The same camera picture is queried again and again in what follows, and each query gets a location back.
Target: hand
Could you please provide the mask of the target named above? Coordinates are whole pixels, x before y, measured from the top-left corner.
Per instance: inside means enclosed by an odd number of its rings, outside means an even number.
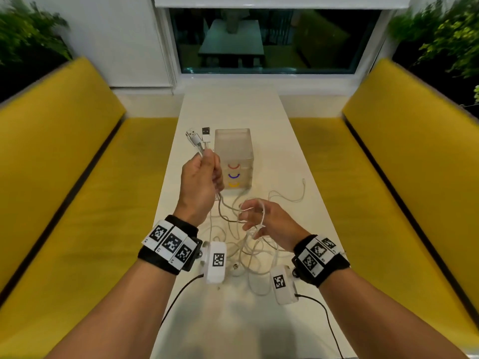
[[[183,165],[180,198],[173,215],[199,226],[215,203],[216,193],[225,188],[219,156],[210,149],[196,154]]]
[[[259,200],[264,204],[266,210],[264,215],[263,225],[255,235],[254,239],[258,239],[265,235],[269,235],[276,243],[278,243],[285,250],[293,252],[296,244],[306,238],[309,232],[301,225],[296,223],[291,216],[283,210],[277,203],[263,199],[251,199],[246,200],[241,209],[249,209],[239,215],[239,219],[245,220],[243,230],[247,231],[255,225],[261,223],[263,208],[259,203]]]

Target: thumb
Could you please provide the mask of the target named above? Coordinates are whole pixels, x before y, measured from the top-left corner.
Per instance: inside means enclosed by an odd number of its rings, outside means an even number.
[[[200,174],[208,176],[211,179],[213,176],[214,168],[215,154],[211,149],[206,149],[203,152],[203,158],[201,159]]]

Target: yellow cushion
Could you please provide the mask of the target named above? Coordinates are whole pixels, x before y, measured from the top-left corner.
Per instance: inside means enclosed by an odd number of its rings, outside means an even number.
[[[340,118],[291,125],[352,267],[462,348],[479,332]]]
[[[135,261],[153,225],[176,122],[123,123],[0,309],[0,358],[43,358]]]
[[[123,114],[84,58],[0,109],[0,289]]]
[[[479,125],[382,60],[344,114],[479,310]]]

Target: left hand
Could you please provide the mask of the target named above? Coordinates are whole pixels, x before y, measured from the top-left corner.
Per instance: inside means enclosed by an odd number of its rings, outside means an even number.
[[[183,165],[180,198],[173,215],[199,226],[213,207],[216,193],[224,188],[219,156],[210,149],[203,157],[196,154]]]

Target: window frame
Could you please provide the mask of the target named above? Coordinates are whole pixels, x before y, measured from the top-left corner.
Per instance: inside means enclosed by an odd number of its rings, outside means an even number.
[[[279,94],[352,95],[369,73],[387,36],[387,25],[395,10],[382,10],[354,74],[184,74],[182,73],[170,13],[158,8],[160,27],[165,31],[174,94],[197,86],[272,85]]]

